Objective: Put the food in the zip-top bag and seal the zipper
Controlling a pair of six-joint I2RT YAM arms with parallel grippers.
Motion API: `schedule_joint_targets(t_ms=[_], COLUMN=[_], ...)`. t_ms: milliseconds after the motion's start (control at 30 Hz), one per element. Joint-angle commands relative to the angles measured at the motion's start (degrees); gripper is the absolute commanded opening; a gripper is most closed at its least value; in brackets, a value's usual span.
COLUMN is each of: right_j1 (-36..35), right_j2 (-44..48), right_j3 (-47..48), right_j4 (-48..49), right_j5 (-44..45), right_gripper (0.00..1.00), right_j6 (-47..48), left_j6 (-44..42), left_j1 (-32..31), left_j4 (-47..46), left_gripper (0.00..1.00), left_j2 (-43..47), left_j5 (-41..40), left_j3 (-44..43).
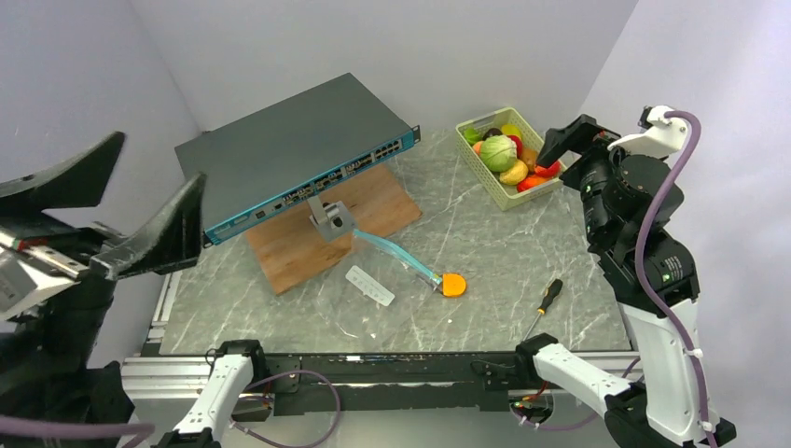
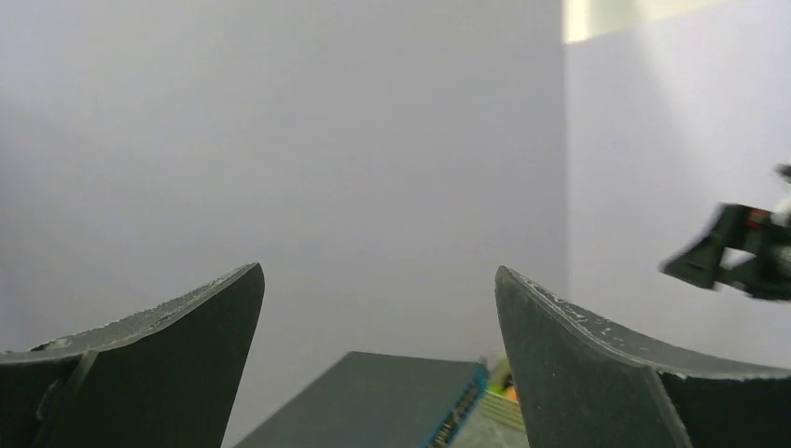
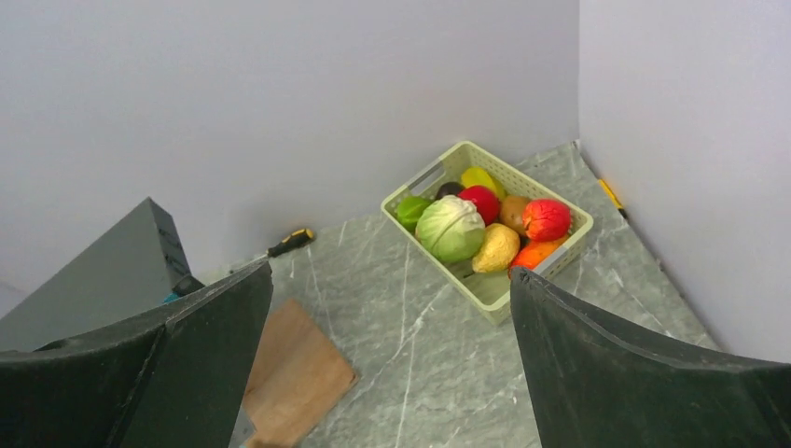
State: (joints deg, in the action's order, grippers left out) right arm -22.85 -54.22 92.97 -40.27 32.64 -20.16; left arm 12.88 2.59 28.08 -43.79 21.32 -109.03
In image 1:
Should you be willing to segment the red pepper toy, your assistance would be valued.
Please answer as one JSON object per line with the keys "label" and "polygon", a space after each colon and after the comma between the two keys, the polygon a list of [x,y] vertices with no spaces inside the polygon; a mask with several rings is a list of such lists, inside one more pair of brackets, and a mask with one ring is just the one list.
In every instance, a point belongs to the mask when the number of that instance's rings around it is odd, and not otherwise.
{"label": "red pepper toy", "polygon": [[543,178],[553,178],[562,171],[562,163],[560,161],[553,162],[549,167],[542,167],[536,165],[534,174]]}

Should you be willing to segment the yellow lemon toy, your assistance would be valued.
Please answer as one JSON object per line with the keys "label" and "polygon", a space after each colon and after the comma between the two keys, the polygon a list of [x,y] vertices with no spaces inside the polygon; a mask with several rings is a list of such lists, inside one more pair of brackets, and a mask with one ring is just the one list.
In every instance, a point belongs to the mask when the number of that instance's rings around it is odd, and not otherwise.
{"label": "yellow lemon toy", "polygon": [[529,166],[521,160],[515,163],[498,176],[499,182],[506,186],[516,186],[530,174]]}

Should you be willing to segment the green cabbage toy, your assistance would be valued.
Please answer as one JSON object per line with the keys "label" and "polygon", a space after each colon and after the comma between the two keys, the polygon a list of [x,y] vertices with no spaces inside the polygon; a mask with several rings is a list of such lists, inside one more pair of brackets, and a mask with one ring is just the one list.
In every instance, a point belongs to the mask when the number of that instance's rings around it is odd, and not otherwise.
{"label": "green cabbage toy", "polygon": [[509,136],[495,135],[482,142],[479,157],[490,171],[502,173],[515,164],[517,149],[517,144]]}

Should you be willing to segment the clear zip top bag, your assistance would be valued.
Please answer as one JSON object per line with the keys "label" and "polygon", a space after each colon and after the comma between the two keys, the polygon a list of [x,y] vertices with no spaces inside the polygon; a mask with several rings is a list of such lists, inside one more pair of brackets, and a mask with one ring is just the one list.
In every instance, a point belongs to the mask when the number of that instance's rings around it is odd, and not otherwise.
{"label": "clear zip top bag", "polygon": [[353,230],[351,250],[326,272],[316,309],[360,349],[380,351],[436,291],[429,267],[380,236]]}

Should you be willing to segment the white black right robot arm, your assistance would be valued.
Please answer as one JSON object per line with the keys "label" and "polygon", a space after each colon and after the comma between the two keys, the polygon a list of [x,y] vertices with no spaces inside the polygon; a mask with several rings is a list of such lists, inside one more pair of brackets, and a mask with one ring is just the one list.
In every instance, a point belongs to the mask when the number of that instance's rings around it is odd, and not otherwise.
{"label": "white black right robot arm", "polygon": [[546,133],[537,164],[576,154],[561,182],[579,194],[588,250],[614,291],[642,380],[609,373],[546,333],[517,345],[514,374],[526,387],[545,381],[573,395],[621,447],[721,447],[737,430],[709,397],[696,262],[666,229],[684,200],[676,180],[700,142],[701,122],[655,105],[639,126],[619,135],[581,115]]}

